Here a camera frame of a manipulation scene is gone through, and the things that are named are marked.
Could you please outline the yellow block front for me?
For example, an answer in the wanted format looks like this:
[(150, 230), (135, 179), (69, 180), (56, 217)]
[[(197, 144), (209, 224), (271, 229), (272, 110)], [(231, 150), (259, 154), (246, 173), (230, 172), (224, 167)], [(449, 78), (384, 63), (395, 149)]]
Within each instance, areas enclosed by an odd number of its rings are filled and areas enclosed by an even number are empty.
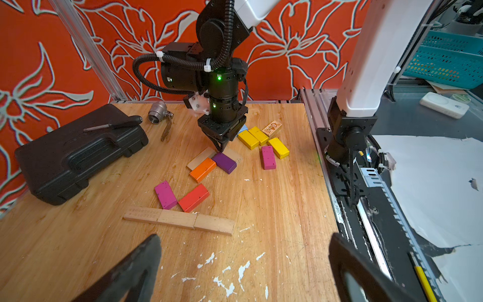
[(289, 149), (280, 141), (279, 138), (269, 139), (268, 144), (274, 149), (275, 155), (283, 159), (289, 155)]

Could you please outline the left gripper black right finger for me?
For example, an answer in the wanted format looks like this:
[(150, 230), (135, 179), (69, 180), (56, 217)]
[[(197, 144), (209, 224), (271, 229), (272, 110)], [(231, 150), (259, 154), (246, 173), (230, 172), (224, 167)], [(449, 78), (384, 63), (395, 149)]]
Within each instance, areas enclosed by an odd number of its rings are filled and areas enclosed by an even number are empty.
[(341, 301), (415, 301), (339, 233), (332, 234), (329, 261)]

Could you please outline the red building block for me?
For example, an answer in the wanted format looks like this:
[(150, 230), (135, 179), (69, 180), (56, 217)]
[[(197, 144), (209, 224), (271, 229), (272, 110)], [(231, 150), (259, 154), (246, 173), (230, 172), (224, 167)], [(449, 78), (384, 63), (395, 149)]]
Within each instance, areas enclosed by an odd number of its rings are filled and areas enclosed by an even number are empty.
[(200, 205), (208, 196), (209, 191), (203, 184), (196, 186), (185, 197), (178, 201), (183, 212), (192, 212), (198, 205)]

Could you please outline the magenta block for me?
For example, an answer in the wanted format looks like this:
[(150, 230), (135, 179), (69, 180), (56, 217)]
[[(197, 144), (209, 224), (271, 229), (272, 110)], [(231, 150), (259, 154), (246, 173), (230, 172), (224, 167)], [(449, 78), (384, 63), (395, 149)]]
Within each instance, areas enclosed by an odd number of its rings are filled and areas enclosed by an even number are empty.
[(177, 198), (167, 181), (161, 182), (154, 190), (163, 210), (171, 210), (177, 205)]
[(261, 147), (261, 157), (264, 170), (276, 169), (275, 153), (272, 146)]

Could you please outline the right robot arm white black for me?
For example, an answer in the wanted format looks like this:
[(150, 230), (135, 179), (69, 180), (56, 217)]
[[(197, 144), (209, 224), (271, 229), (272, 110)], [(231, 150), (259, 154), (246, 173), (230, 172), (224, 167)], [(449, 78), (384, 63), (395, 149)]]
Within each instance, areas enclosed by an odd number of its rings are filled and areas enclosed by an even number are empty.
[(150, 89), (204, 97), (210, 108), (202, 131), (224, 150), (246, 121), (251, 66), (285, 57), (291, 83), (318, 84), (311, 73), (331, 69), (344, 77), (340, 112), (371, 117), (429, 1), (296, 1), (280, 11), (279, 26), (266, 16), (275, 1), (210, 1), (196, 22), (197, 42), (172, 42), (137, 57), (134, 75)]

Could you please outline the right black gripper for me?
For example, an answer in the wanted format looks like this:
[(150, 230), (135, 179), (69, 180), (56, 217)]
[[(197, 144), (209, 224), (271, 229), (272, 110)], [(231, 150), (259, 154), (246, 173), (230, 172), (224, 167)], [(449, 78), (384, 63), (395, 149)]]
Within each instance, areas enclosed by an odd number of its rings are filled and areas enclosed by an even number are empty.
[(212, 115), (203, 115), (197, 120), (197, 123), (202, 132), (212, 141), (217, 152), (220, 153), (226, 150), (245, 125), (248, 112), (249, 109), (242, 106), (232, 122), (216, 122)]

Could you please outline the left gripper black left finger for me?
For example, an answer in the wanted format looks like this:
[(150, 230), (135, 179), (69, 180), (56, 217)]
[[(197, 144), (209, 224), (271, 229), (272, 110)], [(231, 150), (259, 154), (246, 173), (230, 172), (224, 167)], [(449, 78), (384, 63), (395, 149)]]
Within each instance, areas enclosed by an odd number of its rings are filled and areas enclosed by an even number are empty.
[(162, 257), (152, 234), (74, 301), (150, 301)]

